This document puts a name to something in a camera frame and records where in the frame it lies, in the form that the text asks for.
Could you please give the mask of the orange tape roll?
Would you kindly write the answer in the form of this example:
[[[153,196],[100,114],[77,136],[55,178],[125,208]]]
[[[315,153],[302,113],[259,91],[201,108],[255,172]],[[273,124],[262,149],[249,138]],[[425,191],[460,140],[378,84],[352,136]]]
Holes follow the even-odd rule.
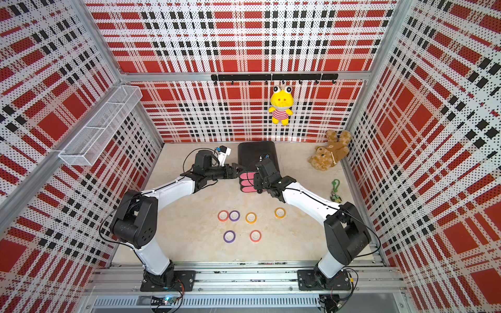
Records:
[[[275,217],[277,219],[284,219],[284,217],[287,215],[287,212],[285,209],[283,209],[282,207],[278,207],[276,208],[275,210]]]
[[[253,212],[249,212],[246,216],[245,216],[245,221],[248,223],[248,224],[254,224],[256,221],[257,221],[257,214],[253,213]]]

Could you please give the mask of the red tape roll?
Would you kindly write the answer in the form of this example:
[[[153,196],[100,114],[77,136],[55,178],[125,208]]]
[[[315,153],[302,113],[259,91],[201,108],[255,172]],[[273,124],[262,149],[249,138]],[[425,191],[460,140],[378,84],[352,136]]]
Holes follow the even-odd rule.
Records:
[[[222,210],[218,213],[217,218],[220,222],[226,222],[229,219],[229,212]]]
[[[253,243],[257,243],[261,240],[262,238],[262,234],[259,230],[253,230],[251,233],[250,233],[250,240],[253,242]]]

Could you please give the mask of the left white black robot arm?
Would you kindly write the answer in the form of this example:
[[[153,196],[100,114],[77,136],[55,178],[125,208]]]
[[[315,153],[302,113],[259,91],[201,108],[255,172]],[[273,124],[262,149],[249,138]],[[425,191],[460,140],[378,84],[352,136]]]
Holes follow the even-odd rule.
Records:
[[[174,263],[160,248],[155,235],[159,211],[177,200],[197,193],[207,183],[236,179],[246,168],[227,164],[229,149],[197,149],[194,164],[173,181],[142,192],[129,190],[122,197],[110,223],[120,245],[132,249],[144,267],[142,289],[163,290],[178,284]]]

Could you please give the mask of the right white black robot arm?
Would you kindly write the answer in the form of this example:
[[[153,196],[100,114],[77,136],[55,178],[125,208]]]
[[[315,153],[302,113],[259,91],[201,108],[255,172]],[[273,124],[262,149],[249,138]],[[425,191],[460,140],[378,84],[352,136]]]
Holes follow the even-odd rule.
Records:
[[[282,176],[270,159],[257,163],[254,189],[297,207],[324,227],[327,253],[314,266],[314,285],[331,288],[340,271],[371,242],[370,229],[363,223],[356,207],[339,204],[307,190],[294,178]]]

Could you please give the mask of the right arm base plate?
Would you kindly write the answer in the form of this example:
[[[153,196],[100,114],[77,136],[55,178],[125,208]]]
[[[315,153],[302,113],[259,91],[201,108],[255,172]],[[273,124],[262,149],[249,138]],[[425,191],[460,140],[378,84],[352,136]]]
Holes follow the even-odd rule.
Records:
[[[326,278],[317,270],[299,270],[298,287],[301,291],[349,291],[352,289],[349,275],[339,271],[331,278]]]

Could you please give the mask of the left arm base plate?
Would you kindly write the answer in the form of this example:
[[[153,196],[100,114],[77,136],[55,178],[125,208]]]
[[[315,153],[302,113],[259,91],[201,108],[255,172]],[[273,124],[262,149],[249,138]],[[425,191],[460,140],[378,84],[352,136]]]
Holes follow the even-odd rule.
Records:
[[[176,271],[170,270],[162,275],[154,275],[144,271],[141,292],[164,292],[164,291],[184,291],[193,290],[196,278],[196,271]]]

